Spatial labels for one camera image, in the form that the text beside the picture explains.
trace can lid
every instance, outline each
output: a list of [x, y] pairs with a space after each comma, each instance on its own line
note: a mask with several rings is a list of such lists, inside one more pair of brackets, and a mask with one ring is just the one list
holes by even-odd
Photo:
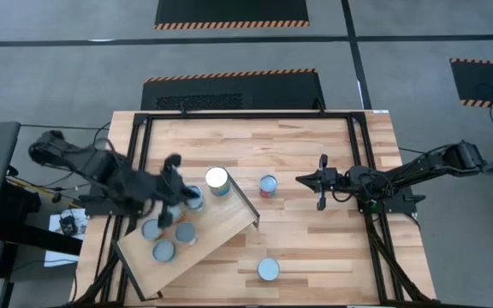
[[206, 172], [205, 180], [210, 187], [221, 187], [228, 181], [228, 172], [224, 168], [212, 167]]
[[190, 222], [183, 222], [176, 226], [176, 240], [182, 243], [189, 243], [195, 238], [195, 226]]
[[266, 175], [260, 180], [260, 188], [266, 192], [272, 192], [277, 188], [277, 179], [273, 175]]
[[175, 245], [170, 240], [158, 240], [153, 247], [152, 253], [157, 261], [170, 261], [175, 255]]
[[274, 258], [265, 258], [258, 264], [258, 275], [266, 281], [275, 280], [279, 271], [279, 263]]
[[146, 240], [155, 240], [162, 232], [157, 219], [149, 219], [142, 224], [142, 236]]

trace wooden table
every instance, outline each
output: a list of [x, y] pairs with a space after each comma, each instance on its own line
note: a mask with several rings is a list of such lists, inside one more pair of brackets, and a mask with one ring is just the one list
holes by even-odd
[[[131, 111], [113, 115], [109, 138], [123, 154], [127, 153], [133, 118]], [[401, 165], [389, 114], [366, 111], [366, 119], [377, 168]], [[322, 153], [329, 156], [329, 166], [336, 166], [341, 173], [353, 165], [346, 121], [156, 120], [152, 129], [147, 171], [158, 172], [164, 158], [173, 152], [182, 154], [180, 171], [186, 182], [202, 180], [210, 166], [224, 166], [258, 209], [261, 220], [259, 229], [245, 228], [172, 281], [162, 290], [163, 299], [140, 302], [129, 283], [125, 305], [378, 303], [365, 223], [356, 201], [338, 204], [327, 198], [326, 210], [316, 211], [318, 196], [294, 180], [297, 175], [314, 172]], [[362, 145], [359, 128], [356, 133]], [[135, 166], [142, 136], [141, 127]], [[274, 198], [259, 197], [261, 175], [277, 178]], [[435, 297], [418, 228], [404, 215], [388, 218], [397, 261], [423, 293]], [[78, 295], [93, 281], [105, 222], [106, 217], [94, 217], [86, 228], [77, 266]], [[107, 240], [102, 265], [108, 247]], [[256, 274], [257, 263], [266, 257], [277, 259], [281, 265], [276, 281], [260, 281]], [[110, 299], [116, 298], [120, 272], [118, 264]], [[383, 273], [392, 298], [385, 262]]]

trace black metal frame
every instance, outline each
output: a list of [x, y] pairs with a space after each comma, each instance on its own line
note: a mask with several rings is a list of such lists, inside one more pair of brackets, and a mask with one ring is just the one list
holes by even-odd
[[[313, 110], [313, 111], [301, 111], [301, 112], [289, 112], [289, 111], [277, 111], [277, 112], [260, 112], [260, 111], [249, 111], [249, 110], [243, 110], [241, 112], [207, 112], [207, 111], [192, 111], [192, 112], [180, 112], [176, 111], [175, 113], [162, 113], [162, 114], [136, 114], [134, 116], [134, 127], [133, 131], [131, 132], [131, 138], [130, 138], [130, 143], [129, 143], [129, 149], [128, 149], [128, 157], [131, 158], [134, 156], [134, 147], [136, 145], [137, 139], [138, 139], [138, 131], [139, 131], [139, 126], [140, 123], [145, 123], [146, 129], [144, 131], [144, 139], [142, 141], [142, 146], [141, 146], [141, 152], [140, 152], [140, 164], [139, 164], [139, 169], [143, 169], [146, 167], [146, 160], [147, 160], [147, 152], [148, 152], [148, 145], [149, 145], [149, 140], [151, 137], [151, 127], [152, 127], [152, 122], [154, 120], [179, 120], [179, 119], [343, 119], [347, 122], [347, 128], [349, 131], [349, 140], [351, 143], [351, 150], [353, 153], [353, 162], [355, 165], [361, 165], [361, 160], [360, 160], [360, 151], [359, 151], [359, 145], [357, 142], [357, 135], [355, 133], [355, 126], [354, 123], [358, 122], [360, 125], [360, 130], [361, 134], [363, 137], [363, 145], [365, 147], [366, 151], [366, 156], [368, 157], [368, 164], [369, 167], [371, 168], [376, 168], [374, 156], [372, 153], [372, 148], [371, 148], [371, 141], [369, 137], [369, 132], [368, 132], [368, 126], [366, 123], [366, 118], [365, 118], [365, 113], [362, 111], [358, 112], [329, 112], [329, 111], [320, 111], [320, 110]], [[362, 211], [359, 210], [364, 216], [365, 216], [365, 225], [366, 225], [366, 230], [367, 233], [373, 228], [373, 222], [371, 218], [370, 212], [367, 211]], [[378, 214], [380, 216], [380, 227], [383, 231], [383, 244], [385, 248], [388, 250], [390, 256], [392, 258], [395, 258], [395, 254], [393, 252], [393, 243], [391, 241], [391, 236], [390, 236], [390, 231], [389, 231], [389, 223], [387, 221], [386, 213], [380, 213]], [[129, 226], [128, 226], [128, 232], [129, 229], [134, 229], [136, 226], [136, 221], [131, 218], [129, 221]], [[121, 252], [119, 252], [119, 249], [115, 243], [116, 240], [118, 240], [119, 235], [114, 237], [112, 235], [112, 248], [111, 248], [111, 255], [112, 253], [117, 253], [117, 255], [120, 255]], [[370, 240], [370, 235], [369, 235], [369, 247], [371, 251], [371, 260], [372, 264], [374, 267], [374, 276], [376, 280], [376, 286], [377, 286], [377, 294], [380, 303], [385, 303], [388, 302], [386, 290], [385, 290], [385, 284], [383, 281], [383, 272], [382, 272], [382, 266], [380, 263], [379, 255], [378, 255], [378, 249], [375, 243]], [[124, 298], [125, 298], [125, 292], [126, 292], [126, 286], [127, 286], [127, 275], [132, 275], [130, 270], [126, 267], [123, 266], [121, 278], [120, 278], [120, 283], [119, 283], [119, 291], [117, 294], [117, 302], [121, 303], [124, 305]], [[395, 294], [397, 294], [396, 299], [399, 301], [403, 300], [402, 297], [402, 288], [401, 284], [398, 281], [397, 277], [395, 277], [395, 274], [392, 273], [393, 277], [393, 288], [395, 291]], [[159, 298], [162, 298], [163, 295], [161, 293], [158, 293]], [[107, 297], [102, 298], [102, 302], [107, 301]]]

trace wooden board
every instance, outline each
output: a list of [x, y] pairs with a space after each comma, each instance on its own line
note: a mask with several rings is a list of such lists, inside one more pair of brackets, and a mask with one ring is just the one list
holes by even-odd
[[[127, 152], [133, 117], [133, 112], [114, 114], [110, 139], [121, 153]], [[366, 117], [377, 168], [401, 165], [389, 114], [368, 111]], [[247, 227], [172, 281], [162, 290], [162, 300], [142, 303], [129, 284], [126, 305], [377, 304], [365, 224], [355, 202], [338, 204], [327, 198], [327, 209], [318, 212], [318, 197], [294, 180], [312, 173], [322, 153], [342, 173], [353, 165], [345, 121], [156, 121], [153, 129], [148, 170], [157, 172], [171, 152], [184, 156], [181, 172], [190, 182], [202, 181], [208, 166], [226, 166], [260, 212], [261, 222], [259, 230]], [[359, 127], [356, 132], [361, 142]], [[362, 146], [360, 150], [365, 163]], [[279, 181], [272, 199], [258, 196], [259, 177], [267, 174]], [[418, 228], [403, 215], [388, 218], [399, 264], [422, 292], [434, 297]], [[87, 226], [78, 294], [92, 283], [104, 224], [105, 218], [96, 217]], [[280, 262], [279, 280], [258, 279], [255, 264], [265, 257]], [[392, 297], [385, 262], [383, 272]], [[113, 287], [110, 299], [115, 296]]]
[[[211, 194], [206, 184], [199, 187], [205, 195], [205, 208], [201, 212], [184, 210], [184, 222], [191, 222], [199, 235], [197, 243], [193, 246], [177, 243], [175, 226], [163, 231], [162, 238], [175, 243], [176, 255], [172, 261], [161, 263], [153, 259], [151, 250], [155, 241], [144, 239], [141, 228], [118, 242], [121, 255], [138, 283], [138, 291], [146, 299], [156, 298], [159, 290], [256, 221], [246, 200], [233, 185], [222, 197]], [[159, 212], [160, 209], [156, 208], [144, 220], [157, 218]], [[138, 225], [141, 226], [144, 220], [139, 221]]]

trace red label can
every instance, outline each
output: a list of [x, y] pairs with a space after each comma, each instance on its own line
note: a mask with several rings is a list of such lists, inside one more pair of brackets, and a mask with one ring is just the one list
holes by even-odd
[[263, 176], [260, 180], [260, 196], [271, 198], [277, 190], [277, 179], [273, 175]]

